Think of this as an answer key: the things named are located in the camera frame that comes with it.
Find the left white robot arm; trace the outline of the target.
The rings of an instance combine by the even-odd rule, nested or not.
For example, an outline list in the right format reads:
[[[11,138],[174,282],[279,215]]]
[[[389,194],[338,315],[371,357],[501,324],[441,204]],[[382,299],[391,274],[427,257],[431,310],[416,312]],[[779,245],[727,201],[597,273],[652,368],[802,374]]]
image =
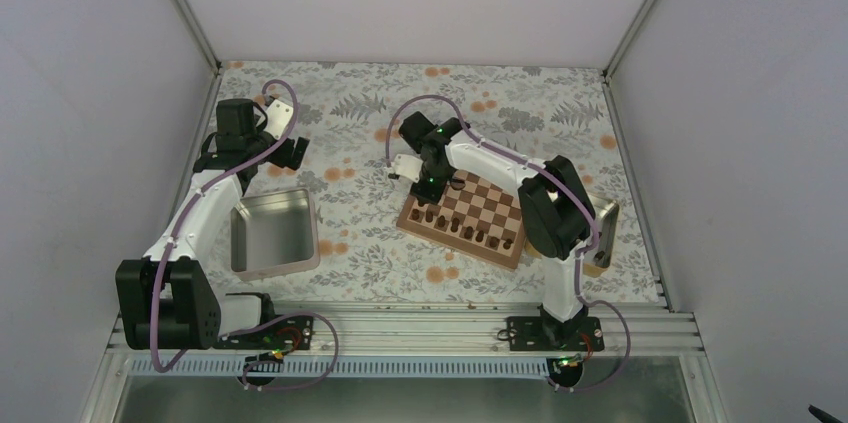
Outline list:
[[[178,212],[142,257],[117,268],[120,315],[131,349],[208,349],[236,333],[255,348],[276,339],[279,323],[268,297],[223,294],[212,288],[202,264],[259,165],[300,166],[309,142],[290,137],[298,110],[285,99],[267,106],[244,98],[218,103],[217,128],[201,146]]]

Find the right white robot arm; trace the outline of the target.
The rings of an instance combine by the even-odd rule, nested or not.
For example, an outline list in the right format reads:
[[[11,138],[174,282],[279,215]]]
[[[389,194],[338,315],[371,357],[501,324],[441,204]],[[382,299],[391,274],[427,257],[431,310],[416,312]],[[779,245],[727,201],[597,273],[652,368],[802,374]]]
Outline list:
[[[406,117],[399,134],[412,154],[389,162],[389,175],[410,180],[421,204],[439,205],[449,187],[466,187],[458,171],[499,187],[519,205],[520,220],[533,248],[544,256],[541,334],[555,350],[580,336],[588,302],[580,294],[582,259],[602,236],[596,212],[574,164],[564,156],[543,161],[520,155],[475,134],[461,116],[436,125],[422,113]]]

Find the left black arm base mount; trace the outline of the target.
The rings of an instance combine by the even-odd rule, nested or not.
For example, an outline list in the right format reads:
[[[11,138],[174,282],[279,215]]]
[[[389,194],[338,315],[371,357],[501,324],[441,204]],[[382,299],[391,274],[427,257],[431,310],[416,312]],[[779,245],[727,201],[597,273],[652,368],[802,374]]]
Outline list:
[[[256,351],[256,355],[244,359],[243,366],[253,362],[262,362],[262,365],[248,372],[246,382],[264,387],[275,380],[274,374],[284,371],[285,358],[289,354],[310,349],[313,326],[314,318],[311,316],[289,317],[258,332],[221,338],[212,348]]]

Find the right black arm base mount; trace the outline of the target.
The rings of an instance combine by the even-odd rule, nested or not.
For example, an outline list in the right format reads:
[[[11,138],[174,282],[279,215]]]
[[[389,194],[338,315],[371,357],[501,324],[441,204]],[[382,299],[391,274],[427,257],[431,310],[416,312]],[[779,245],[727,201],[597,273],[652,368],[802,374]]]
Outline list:
[[[507,342],[511,351],[559,352],[560,356],[546,359],[547,377],[559,388],[576,386],[585,362],[605,349],[600,320],[590,317],[586,309],[566,322],[544,311],[539,316],[511,316],[496,339]]]

